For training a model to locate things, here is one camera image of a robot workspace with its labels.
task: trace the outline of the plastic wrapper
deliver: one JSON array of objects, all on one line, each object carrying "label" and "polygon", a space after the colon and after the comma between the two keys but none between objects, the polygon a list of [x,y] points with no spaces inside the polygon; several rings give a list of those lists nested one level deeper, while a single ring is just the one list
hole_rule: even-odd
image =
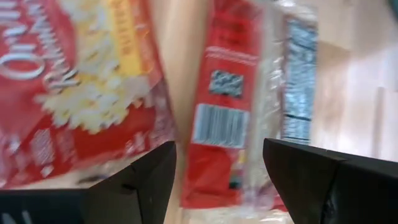
[{"label": "plastic wrapper", "polygon": [[174,138],[146,4],[0,4],[1,188],[78,187]]},{"label": "plastic wrapper", "polygon": [[[286,209],[264,165],[264,138],[281,138],[302,144],[310,141],[317,17],[313,9],[294,1],[214,0],[210,4],[210,25],[198,81],[182,206],[212,208],[187,212],[193,217],[206,217],[206,214],[219,217],[217,222],[207,220],[207,223],[232,223],[231,220],[242,217],[266,223],[265,214],[270,209],[285,212]],[[245,15],[257,12],[256,16],[249,17],[250,22],[242,23],[248,34],[218,31],[214,27],[214,21],[218,19],[217,4],[228,9],[225,14],[234,15],[233,12],[239,9]],[[227,35],[228,40],[237,38],[239,41],[236,42],[246,45],[240,45],[241,48],[224,45],[223,35]],[[297,46],[296,41],[307,42]],[[215,58],[209,50],[215,46],[219,47],[219,55],[238,51],[239,55],[256,60],[250,67],[247,61]],[[250,52],[250,47],[257,50]],[[236,69],[235,64],[240,64],[243,69]],[[235,123],[242,124],[243,128],[233,126]],[[224,139],[230,133],[235,134],[231,139],[240,142],[239,147],[231,143],[225,145],[228,141]]]}]

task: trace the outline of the clear plastic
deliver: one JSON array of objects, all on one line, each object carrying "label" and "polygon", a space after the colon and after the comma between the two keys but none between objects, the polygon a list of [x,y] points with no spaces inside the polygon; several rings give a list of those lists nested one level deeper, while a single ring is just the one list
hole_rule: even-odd
[{"label": "clear plastic", "polygon": [[[199,223],[224,224],[239,223],[245,219],[253,223],[292,223],[287,212],[273,210],[275,208],[285,210],[285,207],[267,174],[262,158],[262,145],[264,138],[292,140],[287,137],[294,136],[289,136],[286,131],[291,130],[289,129],[290,123],[287,122],[287,118],[290,118],[290,110],[294,112],[294,110],[302,110],[303,107],[308,108],[306,115],[309,120],[312,118],[317,52],[317,15],[311,7],[297,4],[295,1],[248,0],[248,2],[261,9],[262,22],[258,22],[257,25],[262,30],[262,42],[251,93],[252,107],[249,110],[250,122],[246,135],[246,150],[244,151],[241,200],[239,203],[229,204],[229,206],[224,204],[219,208],[186,209],[185,223],[190,223],[188,220],[200,220]],[[296,92],[289,89],[292,82],[291,55],[294,53],[289,48],[292,40],[290,30],[292,21],[303,24],[303,28],[308,28],[315,34],[312,39],[315,44],[314,51],[311,55],[303,56],[304,58],[311,56],[310,69],[314,73],[310,73],[307,77],[304,75],[304,79],[299,80],[304,89],[299,89]],[[295,96],[299,98],[304,96],[305,101],[294,105],[296,107],[292,109],[290,102],[295,99]],[[295,126],[291,133],[299,135],[309,132],[310,126],[300,125]],[[310,138],[309,136],[306,138],[308,138],[305,139],[307,141],[301,143],[308,144]],[[202,176],[201,181],[206,181],[206,177]],[[213,194],[215,200],[222,200],[222,196],[220,198],[220,195],[214,195],[216,193],[210,191],[209,194]]]},{"label": "clear plastic", "polygon": [[174,138],[146,1],[0,9],[0,188],[92,185]]}]

